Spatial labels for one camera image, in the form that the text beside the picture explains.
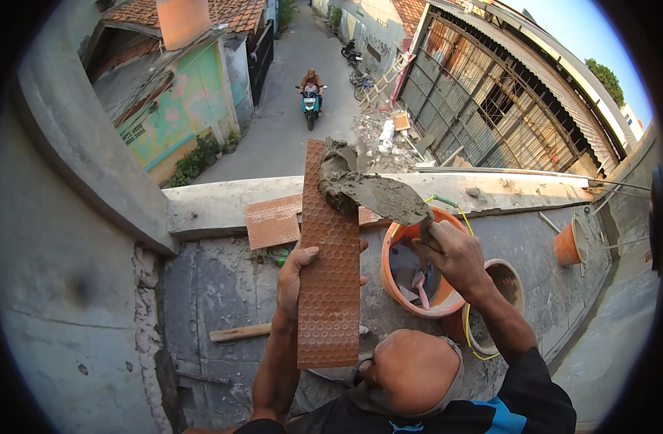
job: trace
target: black gate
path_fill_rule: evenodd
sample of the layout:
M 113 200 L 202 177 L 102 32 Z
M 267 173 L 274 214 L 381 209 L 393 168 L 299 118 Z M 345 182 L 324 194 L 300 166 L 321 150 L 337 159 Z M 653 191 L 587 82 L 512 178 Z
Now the black gate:
M 258 105 L 266 73 L 274 60 L 274 20 L 266 22 L 257 44 L 248 51 L 249 86 L 252 88 L 252 102 Z

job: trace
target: pink trowel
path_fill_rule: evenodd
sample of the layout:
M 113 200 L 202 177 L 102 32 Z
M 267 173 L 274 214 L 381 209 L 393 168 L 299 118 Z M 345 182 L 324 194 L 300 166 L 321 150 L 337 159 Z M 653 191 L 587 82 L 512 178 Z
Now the pink trowel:
M 430 309 L 430 303 L 428 302 L 428 296 L 425 294 L 423 289 L 423 283 L 425 283 L 425 273 L 422 270 L 418 270 L 414 276 L 414 282 L 411 285 L 412 288 L 418 289 L 418 295 L 420 296 L 420 302 L 423 304 L 425 310 Z

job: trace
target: green wall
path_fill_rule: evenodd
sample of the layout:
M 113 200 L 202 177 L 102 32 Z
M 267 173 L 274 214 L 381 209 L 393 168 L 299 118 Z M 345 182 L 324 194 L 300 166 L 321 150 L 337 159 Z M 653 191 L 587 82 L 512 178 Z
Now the green wall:
M 194 48 L 177 62 L 175 80 L 154 101 L 158 110 L 148 113 L 147 103 L 118 128 L 121 136 L 142 126 L 129 148 L 141 166 L 150 171 L 180 146 L 228 116 L 223 93 L 218 46 Z

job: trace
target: hand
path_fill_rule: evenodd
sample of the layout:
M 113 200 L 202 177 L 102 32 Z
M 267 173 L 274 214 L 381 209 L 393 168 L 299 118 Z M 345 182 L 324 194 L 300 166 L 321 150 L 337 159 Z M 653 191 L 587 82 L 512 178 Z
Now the hand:
M 360 251 L 368 248 L 368 242 L 360 241 Z M 276 308 L 281 310 L 286 318 L 298 321 L 298 295 L 300 294 L 300 269 L 310 264 L 319 253 L 317 246 L 302 248 L 300 242 L 286 258 L 286 263 L 281 267 L 279 282 L 276 290 Z M 368 282 L 368 278 L 361 276 L 361 286 Z
M 433 236 L 430 243 L 413 240 L 418 256 L 435 265 L 468 303 L 474 304 L 495 289 L 493 280 L 483 269 L 480 238 L 458 230 L 448 221 L 431 223 L 428 232 Z

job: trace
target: road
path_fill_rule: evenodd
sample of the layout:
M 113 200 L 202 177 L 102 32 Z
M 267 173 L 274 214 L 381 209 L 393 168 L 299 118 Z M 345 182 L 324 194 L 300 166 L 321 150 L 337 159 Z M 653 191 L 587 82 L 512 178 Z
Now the road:
M 262 98 L 237 150 L 205 170 L 193 184 L 226 180 L 302 175 L 308 139 L 327 136 L 353 142 L 353 114 L 360 113 L 348 82 L 349 68 L 341 43 L 307 2 L 275 46 Z M 324 115 L 308 131 L 300 109 L 299 85 L 308 69 L 315 69 L 325 90 Z

